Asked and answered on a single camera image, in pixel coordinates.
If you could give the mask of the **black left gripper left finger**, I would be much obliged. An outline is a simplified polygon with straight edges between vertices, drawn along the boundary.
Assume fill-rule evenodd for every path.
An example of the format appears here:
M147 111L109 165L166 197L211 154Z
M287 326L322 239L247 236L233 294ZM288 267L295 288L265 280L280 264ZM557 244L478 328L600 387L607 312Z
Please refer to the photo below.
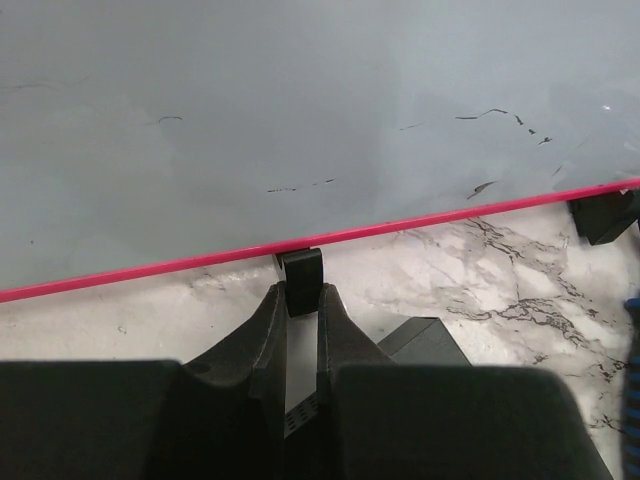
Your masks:
M285 284L251 317L188 362L179 458L211 479L281 479L287 367Z

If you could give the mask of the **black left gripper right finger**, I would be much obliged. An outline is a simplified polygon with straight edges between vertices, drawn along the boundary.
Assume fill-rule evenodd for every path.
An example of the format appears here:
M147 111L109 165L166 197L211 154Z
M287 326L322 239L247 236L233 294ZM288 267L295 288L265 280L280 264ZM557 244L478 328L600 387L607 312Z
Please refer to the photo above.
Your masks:
M389 396L393 361L349 317L337 287L324 284L318 305L321 472L326 479L390 479L387 457L397 412Z

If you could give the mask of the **pink framed whiteboard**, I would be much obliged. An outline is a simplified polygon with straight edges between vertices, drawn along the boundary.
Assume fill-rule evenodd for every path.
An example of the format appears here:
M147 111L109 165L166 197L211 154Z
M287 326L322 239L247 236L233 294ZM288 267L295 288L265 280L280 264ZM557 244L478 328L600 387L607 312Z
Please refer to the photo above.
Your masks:
M635 1L5 1L1 297L632 188Z

